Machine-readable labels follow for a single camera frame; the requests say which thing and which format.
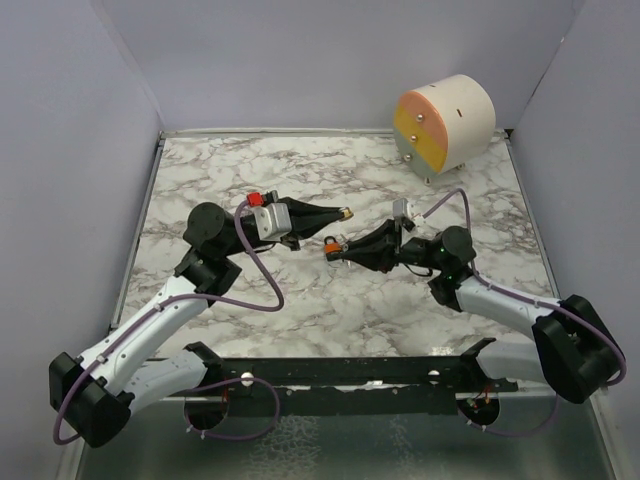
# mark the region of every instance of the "red object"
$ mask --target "red object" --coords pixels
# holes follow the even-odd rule
[[[249,202],[250,207],[259,207],[264,205],[264,199],[260,192],[253,192],[247,195],[247,201]]]

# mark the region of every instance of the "marble table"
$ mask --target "marble table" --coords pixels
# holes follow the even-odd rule
[[[540,250],[509,153],[496,137],[463,170],[425,185],[399,157],[389,136],[238,136],[166,141],[139,242],[121,319],[126,321],[171,275],[187,250],[181,236],[190,210],[212,201],[233,211],[250,191],[328,206],[349,206],[355,217],[304,242],[300,252],[277,246],[262,258],[281,285],[286,306],[260,313],[216,304],[192,320],[157,352],[166,357],[202,341],[222,356],[397,356],[458,354],[493,336],[521,339],[483,317],[439,306],[426,280],[398,267],[374,273],[355,264],[328,264],[326,235],[360,236],[391,216],[392,201],[406,197],[425,211],[454,187],[471,201],[477,265],[494,281],[537,295],[551,293]],[[417,234],[433,236],[461,225],[459,199]],[[229,297],[274,304],[275,296],[247,255]]]

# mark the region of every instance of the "purple hose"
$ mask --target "purple hose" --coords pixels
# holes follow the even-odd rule
[[[224,435],[224,434],[221,434],[221,433],[212,433],[212,432],[209,432],[207,430],[198,430],[193,425],[191,425],[191,420],[189,420],[189,417],[185,414],[184,419],[187,422],[187,424],[189,425],[189,430],[193,430],[193,431],[199,433],[200,435],[204,435],[205,437],[209,437],[209,438],[215,438],[217,440],[227,440],[227,441],[232,441],[232,442],[244,442],[244,441],[247,441],[247,440],[255,440],[256,438],[260,438],[263,435],[266,435],[267,433],[269,433],[274,428],[276,428],[276,425],[278,424],[278,419],[280,418],[280,398],[278,398],[278,392],[273,387],[273,385],[271,385],[266,380],[263,380],[261,378],[255,378],[255,377],[251,377],[251,378],[232,378],[232,379],[229,379],[229,380],[224,380],[222,382],[212,383],[212,384],[206,385],[204,387],[192,388],[192,389],[187,390],[187,391],[188,392],[193,392],[193,393],[195,393],[195,392],[203,392],[205,390],[211,390],[213,388],[225,387],[227,385],[232,385],[234,383],[248,382],[248,381],[261,383],[262,385],[267,387],[269,389],[269,391],[271,392],[271,394],[273,395],[273,399],[275,400],[275,409],[274,409],[274,413],[273,413],[273,418],[269,422],[269,425],[267,425],[265,428],[263,428],[259,432],[251,433],[251,434],[248,434],[248,435]]]
[[[247,208],[248,205],[249,203],[245,200],[240,205],[238,205],[238,208],[235,211],[233,223],[234,223],[234,226],[236,227],[236,233],[238,234],[238,238],[240,239],[240,242],[242,242],[242,245],[244,246],[245,250],[251,257],[251,259],[254,261],[254,263],[260,270],[260,272],[262,272],[262,274],[266,278],[269,285],[271,285],[271,287],[273,288],[273,291],[275,292],[276,297],[278,297],[278,304],[270,307],[270,306],[264,306],[264,305],[255,305],[253,303],[243,302],[241,300],[234,300],[232,298],[220,297],[218,295],[208,295],[205,293],[187,293],[184,295],[176,295],[163,302],[160,302],[158,305],[161,311],[164,310],[169,305],[171,305],[172,303],[179,302],[181,300],[192,300],[192,299],[203,299],[203,300],[209,300],[209,301],[220,302],[220,303],[228,303],[230,305],[235,305],[237,307],[248,308],[250,310],[258,310],[261,312],[277,312],[279,310],[282,310],[282,307],[284,307],[284,295],[282,294],[282,290],[280,290],[280,287],[276,283],[275,279],[269,273],[267,268],[264,266],[264,264],[262,263],[262,261],[260,260],[256,252],[254,251],[253,247],[251,246],[251,243],[249,243],[249,240],[247,239],[247,236],[245,235],[242,229],[242,224],[240,223],[242,212],[245,208]],[[155,309],[149,310],[140,318],[138,318],[135,322],[133,322],[131,325],[128,325],[126,327],[127,328],[126,331],[122,335],[120,335],[117,339],[115,339],[102,352],[102,356],[105,359],[108,358],[109,355],[111,355],[113,351],[122,344],[122,342],[124,342],[127,338],[129,338],[129,336],[133,332],[135,332],[138,328],[140,328],[142,324],[144,324],[147,320],[153,317],[156,313],[158,313],[158,310],[155,310]],[[73,383],[73,385],[65,395],[53,425],[53,442],[56,445],[68,445],[69,443],[80,438],[79,434],[73,435],[69,438],[60,438],[60,427],[62,426],[62,420],[64,419],[67,409],[69,408],[71,399],[79,390],[82,383],[89,377],[89,375],[91,375],[91,372],[93,372],[93,370],[95,370],[98,367],[98,365],[100,365],[100,362],[98,360],[95,360],[93,363],[91,363],[85,369],[85,371],[80,374],[78,379]],[[227,382],[233,383],[233,381],[236,381],[236,380],[237,379],[231,379],[231,380],[227,380]],[[260,379],[254,379],[254,380],[257,381],[258,383],[262,383],[264,385],[267,385],[268,387],[271,387],[264,380],[260,380]],[[278,420],[279,412],[280,412],[280,403],[279,403],[279,400],[276,398],[276,414],[274,415],[274,421],[273,421],[274,424]]]
[[[422,215],[422,218],[429,217],[431,214],[433,214],[433,212],[438,210],[442,205],[444,205],[447,202],[447,200],[449,200],[456,193],[458,193],[458,194],[460,194],[462,196],[462,201],[464,203],[465,221],[466,221],[466,224],[467,224],[467,230],[469,230],[469,233],[471,233],[471,209],[469,208],[469,198],[467,197],[466,192],[462,188],[459,188],[459,187],[453,189],[448,194],[446,194],[444,197],[442,197],[438,201],[438,203],[436,203],[425,214]],[[536,302],[533,299],[530,299],[528,297],[525,297],[525,296],[520,295],[520,294],[515,293],[515,292],[511,292],[511,291],[506,290],[506,289],[504,289],[502,287],[493,285],[491,282],[488,282],[487,280],[482,278],[480,276],[480,273],[476,269],[476,265],[475,265],[474,261],[471,262],[471,269],[473,271],[474,277],[480,283],[482,283],[485,287],[490,288],[492,290],[495,290],[496,292],[501,293],[503,295],[506,295],[507,297],[513,298],[515,300],[519,300],[521,302],[525,302],[525,303],[528,303],[530,305],[535,305]],[[550,310],[554,310],[554,311],[556,311],[558,313],[561,313],[561,314],[565,315],[566,317],[570,318],[571,320],[573,320],[575,323],[577,323],[581,327],[584,327],[587,330],[589,330],[591,333],[593,333],[600,341],[602,341],[602,343],[604,343],[607,347],[609,347],[613,351],[613,353],[614,353],[614,355],[616,357],[616,360],[618,362],[618,366],[620,368],[620,372],[618,373],[618,375],[615,378],[613,378],[613,380],[609,380],[606,383],[607,386],[617,385],[618,383],[620,383],[624,379],[624,377],[627,375],[627,362],[626,362],[626,360],[624,358],[624,355],[622,354],[622,351],[620,350],[620,348],[615,343],[613,343],[609,337],[607,337],[604,333],[602,333],[600,330],[598,330],[596,327],[594,327],[593,325],[591,325],[587,321],[583,320],[579,316],[575,315],[574,313],[571,313],[570,311],[562,308],[559,305],[555,305],[553,303],[548,303],[548,302],[538,302],[538,305],[541,306],[541,307],[544,307],[544,308],[548,308]],[[475,423],[472,423],[471,425],[474,428],[478,428],[478,429],[481,429],[481,430],[483,430],[485,432],[492,433],[494,435],[503,436],[503,437],[528,437],[528,436],[534,435],[534,434],[542,431],[543,429],[545,429],[546,427],[551,425],[553,423],[553,421],[555,420],[555,417],[556,417],[556,415],[558,413],[559,406],[560,406],[560,397],[558,395],[556,395],[556,402],[555,402],[553,411],[551,412],[549,417],[544,422],[542,422],[539,426],[537,426],[537,427],[535,427],[535,428],[533,428],[531,430],[527,430],[526,432],[511,433],[511,432],[504,432],[504,431],[501,431],[501,430],[491,429],[489,427],[486,427],[486,428],[483,429],[482,426],[477,425]]]

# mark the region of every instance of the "purple cable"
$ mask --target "purple cable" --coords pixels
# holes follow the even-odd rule
[[[444,197],[442,197],[438,203],[436,203],[433,207],[431,207],[426,213],[424,213],[422,215],[422,218],[427,218],[429,217],[431,214],[433,214],[433,212],[435,212],[436,210],[438,210],[442,205],[444,205],[447,200],[449,200],[452,196],[454,196],[456,193],[460,194],[460,196],[462,196],[462,201],[464,203],[464,211],[465,211],[465,221],[467,224],[467,230],[469,230],[469,233],[471,233],[471,209],[469,207],[469,198],[467,197],[466,192],[458,187],[453,189],[452,191],[450,191],[449,193],[447,193]],[[519,300],[521,302],[525,302],[528,303],[530,305],[535,305],[536,302],[533,299],[530,299],[528,297],[525,297],[523,295],[520,295],[518,293],[515,292],[511,292],[509,290],[506,290],[502,287],[493,285],[491,282],[488,282],[487,280],[485,280],[484,278],[482,278],[480,276],[480,273],[478,272],[478,270],[476,269],[476,265],[474,261],[471,261],[471,270],[473,271],[473,275],[474,277],[481,283],[483,284],[485,287],[491,289],[491,290],[495,290],[498,293],[501,293],[503,295],[506,295],[507,297],[513,298],[515,300]],[[583,320],[582,318],[580,318],[579,316],[575,315],[574,313],[571,313],[570,311],[566,310],[565,308],[562,308],[559,305],[555,305],[553,303],[548,303],[548,302],[537,302],[537,304],[543,308],[548,308],[550,310],[554,310],[558,313],[561,313],[563,315],[565,315],[566,317],[570,318],[571,320],[573,320],[575,323],[577,323],[578,325],[580,325],[583,328],[586,328],[587,330],[589,330],[591,333],[593,333],[600,341],[602,341],[602,343],[604,343],[607,347],[609,347],[611,349],[611,351],[613,351],[616,360],[618,362],[618,366],[620,368],[620,372],[618,373],[618,375],[613,379],[613,380],[609,380],[606,385],[607,386],[612,386],[612,385],[617,385],[618,383],[620,383],[624,377],[627,375],[627,362],[624,358],[624,355],[622,354],[622,351],[620,350],[620,348],[613,342],[611,341],[611,339],[609,337],[607,337],[605,334],[603,334],[600,330],[598,330],[596,327],[594,327],[593,325],[591,325],[590,323],[588,323],[587,321]],[[510,433],[510,432],[503,432],[500,430],[494,430],[491,428],[482,428],[482,426],[477,425],[475,423],[472,423],[471,425],[474,428],[479,428],[483,431],[486,431],[488,433],[492,433],[494,435],[499,435],[499,436],[504,436],[504,437],[527,437],[530,435],[533,435],[535,433],[538,433],[540,431],[542,431],[544,428],[548,427],[549,425],[551,425],[553,423],[553,420],[555,419],[557,413],[558,413],[558,407],[560,405],[560,397],[558,395],[556,395],[556,404],[553,408],[553,411],[551,412],[551,414],[549,415],[549,417],[542,422],[539,426],[528,430],[526,432],[519,432],[519,433]]]
[[[273,413],[273,418],[269,422],[269,425],[267,425],[265,428],[263,428],[262,430],[260,430],[257,433],[251,433],[251,434],[248,434],[248,435],[224,435],[222,433],[212,433],[212,432],[209,432],[207,430],[198,430],[197,428],[195,428],[191,424],[191,420],[185,414],[184,419],[187,422],[187,425],[189,426],[189,428],[187,429],[187,432],[193,430],[193,431],[199,433],[200,435],[204,435],[205,437],[214,438],[214,439],[217,439],[217,440],[228,440],[228,441],[231,441],[231,442],[244,442],[244,441],[247,441],[247,440],[255,440],[256,438],[260,438],[263,435],[266,435],[267,433],[269,433],[271,430],[273,430],[276,427],[276,425],[278,424],[278,419],[280,418],[280,398],[278,397],[278,392],[273,387],[273,385],[271,385],[266,380],[263,380],[261,378],[255,378],[255,377],[252,377],[252,378],[231,378],[229,380],[223,380],[222,382],[212,383],[212,384],[206,385],[204,387],[192,388],[190,390],[187,390],[187,392],[193,392],[193,393],[195,393],[195,392],[203,392],[205,390],[211,390],[213,388],[225,387],[227,385],[232,385],[234,383],[240,383],[240,382],[258,382],[258,383],[261,383],[262,385],[264,385],[265,387],[267,387],[269,389],[269,391],[273,395],[273,399],[275,400],[275,409],[274,409],[274,413]]]
[[[279,310],[282,310],[282,307],[284,307],[284,295],[282,294],[282,290],[280,290],[280,287],[276,283],[275,279],[269,273],[267,268],[264,266],[264,264],[262,263],[262,261],[260,260],[260,258],[256,254],[256,252],[254,251],[253,247],[251,246],[251,243],[249,243],[249,240],[247,239],[247,236],[245,235],[245,233],[244,233],[244,231],[242,229],[242,224],[240,223],[240,218],[241,218],[241,215],[242,215],[242,211],[245,208],[247,208],[248,205],[249,205],[249,202],[247,202],[245,200],[240,205],[238,205],[238,208],[235,211],[233,223],[234,223],[234,226],[236,227],[236,233],[238,234],[238,238],[240,239],[240,242],[244,246],[245,250],[247,251],[247,253],[251,257],[251,259],[254,261],[254,263],[256,264],[258,269],[260,270],[260,272],[262,272],[262,274],[266,278],[266,280],[269,283],[269,285],[271,285],[271,287],[273,288],[273,291],[275,292],[276,296],[278,297],[278,304],[275,305],[275,306],[270,307],[270,306],[264,306],[264,305],[255,305],[253,303],[243,302],[241,300],[234,300],[232,298],[220,297],[218,295],[208,295],[208,294],[205,294],[205,293],[187,293],[187,294],[183,294],[183,295],[176,295],[176,296],[168,298],[167,300],[165,300],[163,302],[160,302],[158,304],[159,307],[160,307],[160,311],[163,311],[166,307],[168,307],[172,303],[179,302],[181,300],[192,300],[192,299],[203,299],[203,300],[210,300],[210,301],[214,301],[214,302],[228,303],[230,305],[235,305],[237,307],[248,308],[250,310],[257,310],[257,311],[260,311],[260,312],[277,312]],[[140,326],[142,324],[144,324],[147,320],[149,320],[151,317],[153,317],[156,313],[159,313],[158,310],[152,309],[152,310],[149,310],[148,312],[146,312],[145,314],[143,314],[140,318],[138,318],[135,322],[133,322],[133,324],[128,326],[127,330],[122,335],[120,335],[117,339],[115,339],[102,352],[102,356],[105,359],[107,359],[109,357],[109,355],[111,355],[113,353],[113,351],[122,344],[122,342],[124,342],[127,338],[129,338],[129,336],[133,332],[135,332],[138,328],[140,328]],[[64,399],[62,400],[62,404],[60,405],[60,408],[58,410],[58,415],[56,416],[56,420],[55,420],[54,425],[53,425],[53,442],[56,445],[68,445],[69,443],[74,442],[75,440],[80,438],[79,434],[73,435],[73,436],[68,437],[68,438],[60,438],[60,427],[62,426],[62,420],[64,419],[64,416],[65,416],[65,414],[67,412],[67,409],[69,408],[69,404],[71,403],[71,399],[76,394],[76,392],[78,391],[80,386],[84,383],[84,381],[89,377],[89,375],[91,375],[91,372],[93,372],[93,370],[95,370],[98,367],[98,365],[100,365],[100,362],[98,360],[95,360],[93,363],[91,363],[85,369],[85,371],[80,374],[78,379],[73,383],[73,385],[71,386],[71,388],[69,389],[69,391],[65,395]],[[264,380],[259,380],[259,379],[254,379],[254,380],[258,381],[259,383],[266,384],[266,382]],[[279,404],[279,401],[278,401],[278,403],[277,403],[277,411],[276,411],[277,415],[279,415],[279,409],[280,409],[279,405],[280,404]]]

